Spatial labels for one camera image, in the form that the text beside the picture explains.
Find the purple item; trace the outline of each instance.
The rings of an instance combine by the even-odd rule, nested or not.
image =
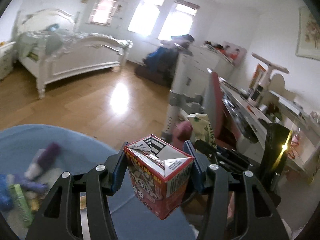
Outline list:
[[[60,146],[56,143],[51,143],[45,151],[38,157],[35,163],[44,170],[47,171],[51,165],[56,160],[57,156],[60,154]]]
[[[33,158],[24,176],[28,180],[34,180],[42,173],[46,172],[60,154],[60,146],[57,143],[51,143],[43,150],[40,149]]]

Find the red juice box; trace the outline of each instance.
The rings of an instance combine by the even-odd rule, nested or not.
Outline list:
[[[193,157],[153,134],[124,147],[136,197],[160,219],[182,201]]]

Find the white bed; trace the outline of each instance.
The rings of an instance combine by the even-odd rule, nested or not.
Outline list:
[[[62,35],[39,32],[52,24],[59,24]],[[44,98],[46,84],[97,69],[125,65],[131,41],[115,40],[97,33],[77,34],[76,30],[77,20],[75,22],[72,15],[59,9],[45,9],[25,17],[18,14],[15,25],[17,59],[36,77],[40,99]],[[50,51],[53,38],[59,38],[62,45]]]

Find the snack bag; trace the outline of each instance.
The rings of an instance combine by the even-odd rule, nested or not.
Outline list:
[[[193,157],[153,134],[124,147],[136,197],[160,219],[182,201]]]
[[[188,120],[191,122],[196,140],[203,140],[209,143],[213,148],[217,148],[216,138],[212,130],[211,123],[207,114],[189,114]]]

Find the bed headboard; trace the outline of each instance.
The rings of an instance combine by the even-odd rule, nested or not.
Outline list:
[[[44,9],[28,15],[18,12],[15,32],[17,37],[26,31],[44,30],[51,24],[58,23],[61,29],[75,31],[73,15],[59,9]]]

